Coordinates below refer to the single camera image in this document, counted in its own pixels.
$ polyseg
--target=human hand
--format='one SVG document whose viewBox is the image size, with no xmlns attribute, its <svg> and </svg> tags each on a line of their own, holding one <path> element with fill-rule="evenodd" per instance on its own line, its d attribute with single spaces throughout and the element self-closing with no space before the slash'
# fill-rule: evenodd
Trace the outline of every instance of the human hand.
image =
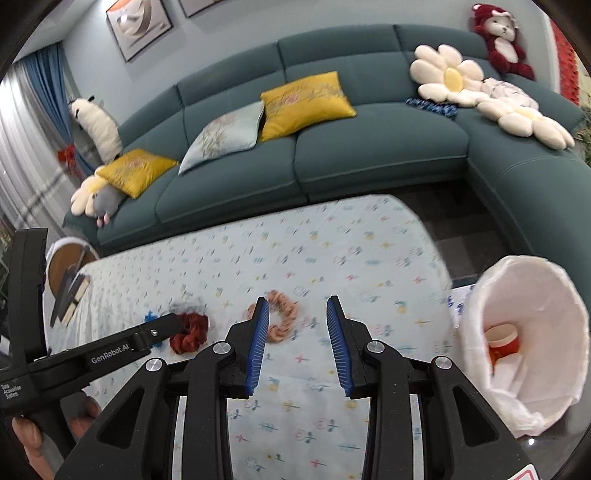
<svg viewBox="0 0 591 480">
<path fill-rule="evenodd" d="M 70 430 L 76 439 L 81 438 L 86 433 L 94 419 L 100 413 L 98 403 L 91 397 L 86 397 L 85 410 L 85 416 L 76 418 L 70 422 Z M 51 466 L 41 451 L 43 434 L 37 425 L 29 419 L 20 417 L 12 419 L 12 429 L 18 440 L 22 443 L 29 463 L 39 476 L 43 480 L 54 480 L 54 472 L 51 470 Z"/>
</svg>

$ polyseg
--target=embroidered pillow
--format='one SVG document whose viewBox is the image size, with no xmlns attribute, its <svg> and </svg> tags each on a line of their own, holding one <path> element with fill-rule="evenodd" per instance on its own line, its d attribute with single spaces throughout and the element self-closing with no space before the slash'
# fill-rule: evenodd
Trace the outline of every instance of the embroidered pillow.
<svg viewBox="0 0 591 480">
<path fill-rule="evenodd" d="M 357 115 L 337 72 L 312 75 L 261 94 L 265 126 L 261 141 L 286 137 L 309 125 Z"/>
<path fill-rule="evenodd" d="M 96 170 L 113 187 L 136 199 L 152 185 L 163 173 L 178 165 L 176 160 L 159 157 L 136 148 L 106 167 Z"/>
<path fill-rule="evenodd" d="M 254 147 L 263 110 L 264 103 L 256 102 L 210 122 L 184 156 L 178 174 L 182 175 L 206 160 Z"/>
</svg>

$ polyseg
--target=white plush toy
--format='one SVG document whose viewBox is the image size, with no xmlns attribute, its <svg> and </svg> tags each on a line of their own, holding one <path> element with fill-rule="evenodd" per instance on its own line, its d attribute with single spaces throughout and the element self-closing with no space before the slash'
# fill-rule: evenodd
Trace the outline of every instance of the white plush toy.
<svg viewBox="0 0 591 480">
<path fill-rule="evenodd" d="M 418 94 L 424 100 L 474 107 L 489 98 L 482 92 L 484 72 L 480 65 L 474 60 L 463 60 L 454 47 L 439 45 L 435 50 L 419 45 L 414 55 L 410 76 L 420 85 Z"/>
<path fill-rule="evenodd" d="M 97 104 L 92 96 L 88 100 L 78 98 L 70 104 L 72 117 L 91 137 L 105 164 L 111 163 L 121 154 L 123 146 L 115 121 Z"/>
<path fill-rule="evenodd" d="M 78 217 L 85 213 L 89 217 L 96 218 L 94 194 L 106 184 L 107 181 L 98 175 L 92 175 L 86 178 L 70 199 L 70 203 L 72 204 L 72 214 Z"/>
<path fill-rule="evenodd" d="M 521 106 L 511 98 L 491 98 L 477 107 L 478 111 L 505 132 L 516 137 L 535 136 L 554 150 L 574 147 L 573 136 L 556 120 L 542 115 L 537 109 Z"/>
<path fill-rule="evenodd" d="M 532 97 L 517 85 L 497 79 L 486 79 L 482 84 L 482 91 L 491 98 L 510 98 L 521 106 L 538 109 L 540 106 Z"/>
</svg>

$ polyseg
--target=light blue pillow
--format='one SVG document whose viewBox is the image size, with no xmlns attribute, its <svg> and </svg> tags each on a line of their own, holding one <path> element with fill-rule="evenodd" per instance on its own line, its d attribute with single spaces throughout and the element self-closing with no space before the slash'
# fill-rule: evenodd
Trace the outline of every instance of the light blue pillow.
<svg viewBox="0 0 591 480">
<path fill-rule="evenodd" d="M 197 136 L 178 170 L 181 175 L 206 160 L 250 150 L 256 145 L 258 127 L 265 110 L 263 101 L 243 106 L 211 121 Z"/>
</svg>

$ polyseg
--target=bed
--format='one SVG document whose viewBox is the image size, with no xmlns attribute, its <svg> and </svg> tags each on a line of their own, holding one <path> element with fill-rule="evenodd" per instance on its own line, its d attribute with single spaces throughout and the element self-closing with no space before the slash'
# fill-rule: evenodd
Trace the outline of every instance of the bed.
<svg viewBox="0 0 591 480">
<path fill-rule="evenodd" d="M 361 478 L 369 401 L 338 384 L 326 327 L 326 300 L 403 355 L 460 362 L 448 309 L 451 282 L 428 233 L 391 196 L 365 196 L 261 216 L 178 236 L 84 267 L 91 283 L 67 327 L 49 333 L 53 352 L 160 315 L 195 309 L 210 319 L 208 345 L 246 319 L 259 296 L 276 289 L 299 306 L 289 338 L 267 344 L 261 379 L 248 401 L 228 401 L 236 480 Z M 271 323 L 278 317 L 271 315 Z M 168 342 L 151 356 L 178 362 Z M 147 360 L 86 389 L 103 407 Z M 422 478 L 421 433 L 413 404 L 415 477 Z M 184 403 L 175 436 L 180 478 Z"/>
</svg>

